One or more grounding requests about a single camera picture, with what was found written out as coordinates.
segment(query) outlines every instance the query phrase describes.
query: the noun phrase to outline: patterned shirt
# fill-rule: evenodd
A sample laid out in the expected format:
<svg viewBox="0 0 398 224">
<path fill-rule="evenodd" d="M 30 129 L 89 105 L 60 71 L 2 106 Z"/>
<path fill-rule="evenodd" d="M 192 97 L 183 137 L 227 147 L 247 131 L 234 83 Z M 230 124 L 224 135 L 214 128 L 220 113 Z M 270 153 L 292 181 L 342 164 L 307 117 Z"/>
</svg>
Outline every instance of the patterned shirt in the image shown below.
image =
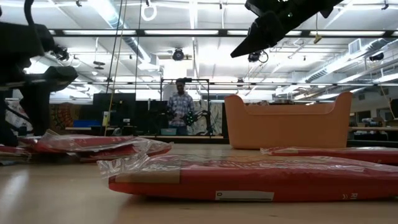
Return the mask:
<svg viewBox="0 0 398 224">
<path fill-rule="evenodd" d="M 182 118 L 184 115 L 188 114 L 188 112 L 193 111 L 193 99 L 187 92 L 183 95 L 174 93 L 173 96 L 170 97 L 169 102 L 167 102 L 167 107 L 172 109 L 176 117 Z M 182 119 L 173 119 L 169 121 L 169 125 L 178 127 L 186 126 Z"/>
</svg>

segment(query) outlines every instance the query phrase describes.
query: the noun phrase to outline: table surface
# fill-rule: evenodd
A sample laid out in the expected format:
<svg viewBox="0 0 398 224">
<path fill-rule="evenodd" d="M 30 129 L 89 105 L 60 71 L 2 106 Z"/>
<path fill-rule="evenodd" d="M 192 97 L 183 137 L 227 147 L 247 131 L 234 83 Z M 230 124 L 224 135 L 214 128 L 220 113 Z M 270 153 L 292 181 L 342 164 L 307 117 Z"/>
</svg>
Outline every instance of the table surface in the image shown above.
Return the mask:
<svg viewBox="0 0 398 224">
<path fill-rule="evenodd" d="M 256 155 L 175 144 L 172 154 Z M 398 202 L 242 203 L 160 200 L 109 190 L 95 164 L 0 167 L 0 224 L 397 223 Z"/>
</svg>

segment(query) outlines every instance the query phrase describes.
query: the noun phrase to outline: orange plastic bin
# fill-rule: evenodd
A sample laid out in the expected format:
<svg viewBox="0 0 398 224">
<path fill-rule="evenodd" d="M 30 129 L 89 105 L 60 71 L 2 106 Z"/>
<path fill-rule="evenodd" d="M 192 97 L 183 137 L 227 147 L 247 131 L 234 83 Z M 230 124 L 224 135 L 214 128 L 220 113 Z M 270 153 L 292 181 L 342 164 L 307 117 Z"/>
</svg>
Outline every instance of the orange plastic bin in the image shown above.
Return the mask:
<svg viewBox="0 0 398 224">
<path fill-rule="evenodd" d="M 225 98 L 229 143 L 235 149 L 346 147 L 352 93 L 334 103 L 246 106 L 237 95 Z"/>
</svg>

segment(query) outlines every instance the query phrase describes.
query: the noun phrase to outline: plastic bag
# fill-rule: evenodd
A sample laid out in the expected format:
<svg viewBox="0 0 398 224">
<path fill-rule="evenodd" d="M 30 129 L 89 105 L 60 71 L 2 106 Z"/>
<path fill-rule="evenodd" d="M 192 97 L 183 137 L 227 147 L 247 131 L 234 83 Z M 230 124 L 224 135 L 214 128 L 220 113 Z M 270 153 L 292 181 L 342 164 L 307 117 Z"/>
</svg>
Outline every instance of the plastic bag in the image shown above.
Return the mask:
<svg viewBox="0 0 398 224">
<path fill-rule="evenodd" d="M 172 148 L 172 145 L 169 143 L 155 140 L 148 141 L 150 141 L 150 147 L 145 152 L 148 156 L 165 154 Z M 113 160 L 121 157 L 129 157 L 137 153 L 139 153 L 139 151 L 137 151 L 134 146 L 123 146 L 117 149 L 103 150 L 100 152 L 78 152 L 77 156 L 80 158 L 80 162 L 96 162 L 98 160 Z"/>
<path fill-rule="evenodd" d="M 133 146 L 136 152 L 148 151 L 153 141 L 134 136 L 58 135 L 47 131 L 36 143 L 37 152 L 99 152 Z"/>
<path fill-rule="evenodd" d="M 19 146 L 34 148 L 36 143 L 41 138 L 42 138 L 41 136 L 31 136 L 31 137 L 18 138 Z"/>
<path fill-rule="evenodd" d="M 398 164 L 398 149 L 387 147 L 349 147 L 341 149 L 275 147 L 261 149 L 261 153 L 269 156 L 331 156 L 380 164 Z"/>
<path fill-rule="evenodd" d="M 398 195 L 398 167 L 334 157 L 173 155 L 98 161 L 117 192 L 197 200 L 309 202 Z"/>
</svg>

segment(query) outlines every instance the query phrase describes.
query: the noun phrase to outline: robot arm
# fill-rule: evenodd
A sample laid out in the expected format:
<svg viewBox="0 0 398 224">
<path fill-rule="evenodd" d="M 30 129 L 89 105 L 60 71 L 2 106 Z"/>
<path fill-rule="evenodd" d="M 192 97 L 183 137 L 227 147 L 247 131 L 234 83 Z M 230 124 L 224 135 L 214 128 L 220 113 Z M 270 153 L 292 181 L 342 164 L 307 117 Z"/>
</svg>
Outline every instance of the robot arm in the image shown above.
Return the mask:
<svg viewBox="0 0 398 224">
<path fill-rule="evenodd" d="M 231 53 L 232 58 L 275 46 L 301 23 L 320 12 L 327 18 L 333 7 L 343 0 L 246 0 L 245 7 L 258 18 L 248 36 Z"/>
<path fill-rule="evenodd" d="M 25 0 L 24 12 L 28 25 L 0 22 L 0 101 L 4 91 L 19 89 L 24 96 L 21 106 L 29 117 L 36 136 L 50 126 L 49 99 L 52 91 L 66 88 L 78 76 L 73 67 L 49 67 L 43 74 L 24 73 L 31 66 L 30 58 L 43 56 L 57 46 L 49 30 L 35 24 L 31 7 L 34 0 Z M 0 144 L 16 146 L 17 138 L 5 124 L 5 104 L 0 104 Z"/>
<path fill-rule="evenodd" d="M 187 126 L 191 126 L 194 122 L 197 122 L 200 118 L 206 118 L 206 130 L 208 135 L 213 135 L 213 128 L 211 127 L 211 113 L 207 110 L 202 110 L 196 114 L 189 112 L 183 117 L 183 120 Z"/>
</svg>

